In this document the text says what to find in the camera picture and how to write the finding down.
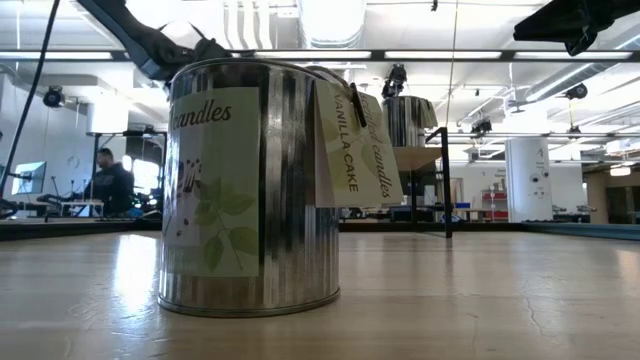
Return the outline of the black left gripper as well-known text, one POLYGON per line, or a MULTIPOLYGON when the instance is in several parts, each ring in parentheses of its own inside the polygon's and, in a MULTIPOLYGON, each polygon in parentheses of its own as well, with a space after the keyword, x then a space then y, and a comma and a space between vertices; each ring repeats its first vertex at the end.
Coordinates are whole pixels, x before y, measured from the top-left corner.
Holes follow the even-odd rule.
POLYGON ((193 49, 194 60, 211 60, 232 58, 233 54, 216 42, 214 38, 200 39, 193 49))

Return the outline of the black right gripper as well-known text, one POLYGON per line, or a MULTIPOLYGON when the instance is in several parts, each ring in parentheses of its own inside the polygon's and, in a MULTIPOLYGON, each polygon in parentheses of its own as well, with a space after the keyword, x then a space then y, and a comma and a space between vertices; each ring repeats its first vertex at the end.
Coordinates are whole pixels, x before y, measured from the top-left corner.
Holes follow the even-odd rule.
POLYGON ((565 42, 570 56, 587 51, 612 20, 640 12, 640 0, 552 0, 515 27, 516 41, 565 42))

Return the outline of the cream green paper hang tag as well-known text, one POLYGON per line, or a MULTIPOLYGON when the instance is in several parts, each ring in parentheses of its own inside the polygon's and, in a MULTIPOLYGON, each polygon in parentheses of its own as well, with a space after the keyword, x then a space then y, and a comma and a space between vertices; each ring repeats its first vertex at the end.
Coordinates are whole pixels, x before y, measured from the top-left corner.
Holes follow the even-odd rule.
POLYGON ((436 116, 435 108, 431 101, 427 99, 421 100, 422 109, 422 127, 423 128, 437 128, 439 126, 436 116))

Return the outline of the white LED light strip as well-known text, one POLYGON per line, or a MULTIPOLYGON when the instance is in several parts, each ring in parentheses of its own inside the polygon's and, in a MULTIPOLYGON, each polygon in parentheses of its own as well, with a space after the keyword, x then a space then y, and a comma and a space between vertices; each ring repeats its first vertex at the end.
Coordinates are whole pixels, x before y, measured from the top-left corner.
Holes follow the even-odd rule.
POLYGON ((386 51, 386 59, 498 59, 500 51, 386 51))
POLYGON ((257 51, 254 53, 257 58, 269 59, 368 59, 371 56, 370 51, 319 51, 319 50, 303 50, 303 51, 257 51))
POLYGON ((628 51, 605 51, 605 52, 584 52, 578 55, 570 55, 561 52, 532 52, 532 51, 519 51, 514 55, 515 59, 522 60, 624 60, 628 59, 632 55, 632 52, 628 51))
MULTIPOLYGON (((37 60, 41 53, 38 51, 0 51, 0 59, 37 60)), ((111 60, 110 52, 63 52, 53 51, 45 54, 46 59, 52 60, 111 60)))

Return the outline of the white round pillar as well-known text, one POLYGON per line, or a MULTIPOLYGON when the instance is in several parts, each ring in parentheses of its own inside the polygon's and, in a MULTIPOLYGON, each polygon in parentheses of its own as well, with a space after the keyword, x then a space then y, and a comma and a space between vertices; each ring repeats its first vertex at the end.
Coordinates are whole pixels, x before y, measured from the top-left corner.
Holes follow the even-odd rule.
POLYGON ((509 221, 553 219, 548 140, 513 138, 506 143, 509 221))

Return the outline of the black clothespin clip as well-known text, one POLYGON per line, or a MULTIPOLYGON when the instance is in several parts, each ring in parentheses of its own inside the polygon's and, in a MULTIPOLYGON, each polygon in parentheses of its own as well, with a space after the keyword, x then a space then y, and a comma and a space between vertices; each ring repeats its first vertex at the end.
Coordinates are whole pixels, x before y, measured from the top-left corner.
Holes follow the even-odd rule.
POLYGON ((361 100, 359 91, 357 89, 357 86, 354 83, 350 83, 349 89, 350 89, 350 95, 351 95, 351 102, 353 103, 355 114, 360 124, 360 127, 366 128, 367 120, 366 120, 364 108, 362 105, 362 100, 361 100))

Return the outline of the person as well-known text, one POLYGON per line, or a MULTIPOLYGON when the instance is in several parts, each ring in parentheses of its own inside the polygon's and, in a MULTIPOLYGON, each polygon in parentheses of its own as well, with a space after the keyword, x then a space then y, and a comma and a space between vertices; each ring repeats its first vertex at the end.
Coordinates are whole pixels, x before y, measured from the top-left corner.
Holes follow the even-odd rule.
POLYGON ((133 207, 133 174, 114 159, 109 148, 101 148, 96 160, 99 170, 85 187, 83 195, 101 201, 104 216, 125 217, 133 207))

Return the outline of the cream vanilla cake paper tag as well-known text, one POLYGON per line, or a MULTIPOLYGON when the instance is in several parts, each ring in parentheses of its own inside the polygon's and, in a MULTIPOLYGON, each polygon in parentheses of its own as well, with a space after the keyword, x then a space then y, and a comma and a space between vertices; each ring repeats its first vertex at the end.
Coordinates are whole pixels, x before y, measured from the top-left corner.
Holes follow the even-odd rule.
POLYGON ((373 167, 365 161, 371 142, 348 95, 318 80, 315 91, 315 203, 321 208, 370 207, 382 203, 373 167))

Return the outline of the cream scented candles paper tag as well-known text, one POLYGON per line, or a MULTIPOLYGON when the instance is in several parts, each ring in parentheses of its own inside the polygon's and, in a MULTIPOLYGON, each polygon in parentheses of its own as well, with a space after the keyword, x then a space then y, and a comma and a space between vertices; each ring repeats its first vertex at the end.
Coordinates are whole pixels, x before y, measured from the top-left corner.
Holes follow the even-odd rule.
POLYGON ((359 96, 367 122, 362 159, 374 178, 374 203, 401 204, 404 194, 385 114, 374 96, 362 92, 359 96))

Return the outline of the grey computer monitor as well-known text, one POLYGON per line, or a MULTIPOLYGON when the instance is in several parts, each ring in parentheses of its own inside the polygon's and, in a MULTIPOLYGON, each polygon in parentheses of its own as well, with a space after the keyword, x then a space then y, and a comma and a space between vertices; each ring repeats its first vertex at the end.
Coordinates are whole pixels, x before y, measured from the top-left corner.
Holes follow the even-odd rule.
POLYGON ((43 191, 46 180, 47 162, 24 163, 16 166, 13 177, 12 195, 39 194, 43 191))

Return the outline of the white round ceiling duct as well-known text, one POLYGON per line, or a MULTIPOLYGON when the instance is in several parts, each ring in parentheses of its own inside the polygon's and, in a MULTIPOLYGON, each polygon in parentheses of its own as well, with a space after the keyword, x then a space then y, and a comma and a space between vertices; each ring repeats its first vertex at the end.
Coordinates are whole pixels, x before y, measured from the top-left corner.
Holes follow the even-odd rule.
POLYGON ((297 0, 305 46, 315 49, 359 47, 366 5, 366 0, 297 0))

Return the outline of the black background stand frame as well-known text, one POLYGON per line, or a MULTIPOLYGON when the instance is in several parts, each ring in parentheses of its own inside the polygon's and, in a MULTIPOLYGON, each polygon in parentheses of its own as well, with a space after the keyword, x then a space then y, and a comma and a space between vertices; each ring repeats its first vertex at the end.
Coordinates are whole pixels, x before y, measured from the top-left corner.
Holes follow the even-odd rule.
MULTIPOLYGON (((140 217, 144 214, 158 217, 163 205, 167 134, 145 129, 116 133, 95 132, 92 137, 95 164, 91 179, 99 170, 96 158, 101 148, 109 148, 114 159, 121 162, 134 176, 133 207, 122 218, 140 217)), ((92 200, 100 203, 103 215, 103 203, 97 199, 92 200)))

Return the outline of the black overhead frame bar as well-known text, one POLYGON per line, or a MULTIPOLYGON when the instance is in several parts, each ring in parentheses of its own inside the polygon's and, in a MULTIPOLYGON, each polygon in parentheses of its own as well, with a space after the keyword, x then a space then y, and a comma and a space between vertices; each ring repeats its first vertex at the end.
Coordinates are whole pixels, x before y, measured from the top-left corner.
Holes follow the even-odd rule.
MULTIPOLYGON (((32 51, 32 50, 0 50, 0 51, 32 51)), ((70 51, 70 50, 60 50, 63 52, 110 52, 112 59, 111 60, 52 60, 46 59, 50 61, 58 61, 58 62, 126 62, 131 61, 128 54, 124 51, 70 51)), ((255 57, 254 53, 258 50, 248 50, 248 51, 235 51, 232 52, 234 57, 255 57)), ((296 50, 259 50, 259 51, 303 51, 301 49, 296 50)), ((542 61, 542 60, 522 60, 515 59, 514 55, 519 51, 532 51, 532 52, 561 52, 563 51, 543 51, 543 50, 456 50, 456 51, 500 51, 501 57, 498 59, 477 59, 477 60, 465 60, 465 59, 386 59, 385 52, 386 51, 447 51, 447 50, 319 50, 319 51, 370 51, 371 56, 368 59, 329 59, 329 60, 320 60, 320 59, 303 59, 303 60, 289 60, 289 59, 276 59, 290 62, 459 62, 459 63, 515 63, 515 62, 536 62, 536 63, 640 63, 640 50, 613 50, 613 51, 628 51, 632 52, 632 55, 628 59, 624 60, 576 60, 576 61, 568 61, 568 60, 551 60, 551 61, 542 61)), ((17 60, 17 59, 0 59, 0 61, 17 61, 17 62, 31 62, 36 60, 17 60)))

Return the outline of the wooden shelf with black frame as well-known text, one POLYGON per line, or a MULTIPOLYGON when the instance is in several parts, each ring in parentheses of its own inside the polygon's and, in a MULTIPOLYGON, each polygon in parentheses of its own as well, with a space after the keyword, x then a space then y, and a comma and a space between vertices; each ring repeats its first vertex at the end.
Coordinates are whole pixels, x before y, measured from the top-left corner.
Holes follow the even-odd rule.
POLYGON ((441 170, 443 178, 443 191, 442 195, 444 200, 444 232, 446 239, 453 238, 453 202, 451 198, 451 176, 450 176, 450 157, 449 157, 449 140, 448 129, 446 127, 439 127, 428 135, 424 141, 428 143, 433 138, 440 138, 440 146, 438 148, 428 147, 394 147, 394 155, 398 170, 400 172, 408 172, 410 177, 409 189, 411 191, 411 225, 416 227, 417 222, 417 194, 415 190, 416 172, 423 166, 440 160, 441 170))

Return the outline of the black table border rail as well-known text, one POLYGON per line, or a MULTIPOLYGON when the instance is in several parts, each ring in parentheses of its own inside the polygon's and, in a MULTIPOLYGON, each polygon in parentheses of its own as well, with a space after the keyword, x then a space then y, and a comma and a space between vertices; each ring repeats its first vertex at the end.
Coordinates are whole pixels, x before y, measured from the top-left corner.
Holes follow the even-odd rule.
MULTIPOLYGON (((340 223, 340 232, 444 232, 443 223, 340 223)), ((452 232, 530 232, 640 242, 640 225, 598 225, 563 222, 453 223, 452 232)), ((79 222, 0 222, 0 241, 69 237, 107 233, 161 231, 160 221, 109 220, 79 222)))

